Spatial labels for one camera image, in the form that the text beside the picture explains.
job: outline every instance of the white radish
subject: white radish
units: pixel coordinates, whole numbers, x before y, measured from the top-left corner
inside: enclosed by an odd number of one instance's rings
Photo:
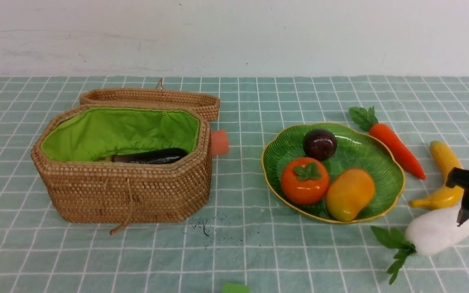
[[[414,246],[417,254],[432,256],[469,236],[469,219],[457,224],[458,206],[440,208],[415,218],[406,228],[404,237]]]
[[[457,224],[459,209],[459,206],[453,206],[423,214],[408,225],[404,235],[396,228],[386,230],[371,226],[372,232],[381,244],[390,249],[399,249],[394,256],[396,261],[387,270],[387,273],[392,275],[390,285],[396,280],[399,269],[408,256],[413,254],[432,256],[469,236],[469,219],[461,226]]]

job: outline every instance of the green object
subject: green object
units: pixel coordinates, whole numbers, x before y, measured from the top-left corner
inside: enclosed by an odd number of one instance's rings
[[[61,123],[41,149],[61,162],[168,148],[190,153],[197,147],[199,127],[199,119],[186,111],[96,107]]]
[[[227,282],[222,288],[222,293],[249,293],[249,286]]]
[[[298,175],[298,181],[305,181],[308,179],[316,180],[322,178],[322,174],[318,171],[316,163],[308,163],[305,167],[294,167],[294,172]]]
[[[397,254],[394,256],[394,263],[387,269],[387,274],[392,275],[388,283],[392,285],[397,278],[399,269],[402,268],[406,258],[412,254],[416,254],[415,246],[406,240],[404,234],[397,228],[391,228],[387,230],[385,228],[379,228],[376,226],[370,226],[377,241],[383,244],[386,248],[399,249]]]
[[[291,126],[281,131],[266,146],[262,154],[262,168],[271,191],[285,204],[304,215],[328,223],[343,224],[329,215],[324,200],[310,206],[300,206],[289,201],[281,191],[281,172],[290,161],[305,156],[303,137],[316,128],[332,132],[337,139],[338,147],[334,155],[321,162],[327,168],[331,183],[346,169],[362,168],[370,173],[376,185],[372,201],[361,210],[356,219],[345,224],[371,221],[388,213],[404,190],[405,175],[402,168],[383,143],[337,123]]]
[[[348,113],[352,121],[363,131],[369,132],[372,126],[378,124],[374,106],[369,107],[368,110],[361,107],[350,107]]]

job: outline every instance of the basket handle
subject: basket handle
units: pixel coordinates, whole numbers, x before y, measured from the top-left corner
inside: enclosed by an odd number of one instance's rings
[[[162,78],[158,80],[158,83],[157,85],[155,86],[155,89],[158,89],[158,87],[160,86],[160,89],[164,89],[164,85],[162,84]]]
[[[113,228],[112,230],[110,230],[110,235],[111,236],[121,232],[126,227],[128,227],[130,225],[131,217],[134,214],[134,196],[131,192],[130,179],[128,178],[126,180],[126,182],[128,182],[128,193],[130,195],[130,212],[128,213],[128,216],[126,217],[126,219],[124,219],[122,224],[120,224],[119,226],[117,226],[117,227]]]

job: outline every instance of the yellow plate rim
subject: yellow plate rim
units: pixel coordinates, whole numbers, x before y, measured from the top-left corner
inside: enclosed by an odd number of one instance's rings
[[[401,174],[403,175],[403,185],[401,186],[401,189],[399,190],[399,193],[396,195],[396,198],[394,199],[394,202],[392,204],[391,207],[389,207],[386,211],[384,211],[383,213],[381,214],[378,214],[378,215],[375,215],[373,217],[368,217],[368,218],[365,218],[365,219],[354,219],[352,221],[335,221],[335,220],[332,220],[332,219],[325,219],[325,218],[322,218],[322,217],[318,217],[318,216],[315,216],[315,215],[311,215],[305,211],[302,211],[300,210],[299,208],[293,206],[292,204],[290,204],[287,200],[285,200],[284,198],[282,198],[275,190],[274,188],[272,188],[272,186],[270,185],[269,183],[269,180],[267,179],[267,171],[265,170],[265,167],[264,167],[264,156],[265,156],[265,152],[267,151],[267,148],[269,145],[271,145],[274,141],[276,141],[276,139],[283,133],[285,132],[287,129],[290,129],[290,128],[293,128],[293,127],[298,127],[298,126],[315,126],[315,125],[326,125],[326,124],[333,124],[333,125],[339,125],[339,126],[343,126],[344,128],[347,128],[348,130],[350,131],[353,131],[355,133],[357,133],[358,135],[363,135],[365,137],[370,137],[372,138],[373,140],[377,141],[378,143],[380,143],[382,146],[385,147],[385,149],[388,151],[388,153],[390,154],[390,157],[392,158],[392,161],[393,163],[399,168],[399,170],[401,171]],[[274,193],[274,195],[276,197],[278,197],[283,203],[285,203],[286,205],[289,206],[289,208],[292,208],[293,210],[299,212],[300,214],[302,215],[305,215],[307,217],[310,217],[310,218],[313,218],[313,219],[316,219],[318,221],[324,221],[326,223],[331,223],[331,224],[354,224],[354,223],[365,223],[367,221],[373,221],[375,219],[378,219],[380,217],[383,217],[385,216],[387,213],[390,213],[392,211],[393,208],[396,207],[397,203],[399,202],[399,199],[401,198],[401,195],[403,194],[403,191],[404,191],[404,188],[406,186],[406,175],[404,174],[404,170],[403,168],[401,167],[401,165],[399,165],[399,163],[396,161],[396,159],[394,158],[391,150],[382,142],[380,141],[379,139],[376,139],[375,137],[371,136],[371,135],[367,135],[366,133],[363,133],[363,132],[358,132],[350,127],[348,127],[347,125],[344,125],[344,124],[341,124],[341,123],[336,123],[336,122],[320,122],[320,123],[314,123],[314,124],[296,124],[296,125],[292,125],[292,126],[289,126],[287,128],[284,128],[283,130],[281,130],[275,137],[274,139],[272,139],[272,141],[270,141],[265,147],[264,147],[264,150],[262,152],[262,156],[260,158],[260,164],[262,165],[262,170],[264,172],[264,178],[265,178],[265,182],[267,184],[267,187],[272,191],[272,193]]]

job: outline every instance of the fake fruit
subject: fake fruit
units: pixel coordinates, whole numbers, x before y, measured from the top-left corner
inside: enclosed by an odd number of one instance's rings
[[[334,134],[326,129],[313,129],[303,138],[303,151],[308,157],[318,161],[333,156],[337,146]]]
[[[99,159],[100,162],[119,162],[132,164],[171,164],[187,156],[188,153],[181,148],[154,150],[130,155],[112,155]]]
[[[377,121],[374,107],[370,107],[368,110],[361,107],[351,107],[348,113],[359,128],[367,131],[370,136],[375,137],[389,148],[403,169],[421,180],[426,179],[421,164],[396,133],[388,125]]]
[[[415,218],[403,233],[397,228],[386,230],[371,226],[377,241],[389,249],[399,249],[394,263],[388,268],[389,284],[396,280],[406,258],[413,254],[433,256],[469,236],[469,219],[460,227],[456,219],[460,207],[441,208]]]
[[[331,178],[327,169],[318,160],[310,157],[297,158],[289,162],[281,173],[281,190],[292,202],[309,205],[319,202]]]
[[[352,221],[370,203],[376,193],[376,185],[370,174],[359,168],[341,173],[325,195],[329,214],[338,221]]]
[[[454,152],[442,141],[434,140],[430,143],[430,154],[432,158],[434,158],[437,167],[439,167],[444,182],[447,181],[448,174],[454,167],[462,168]],[[412,208],[428,208],[429,210],[450,208],[461,200],[463,192],[464,190],[459,186],[448,188],[445,183],[443,183],[441,188],[427,198],[411,200],[409,204]]]

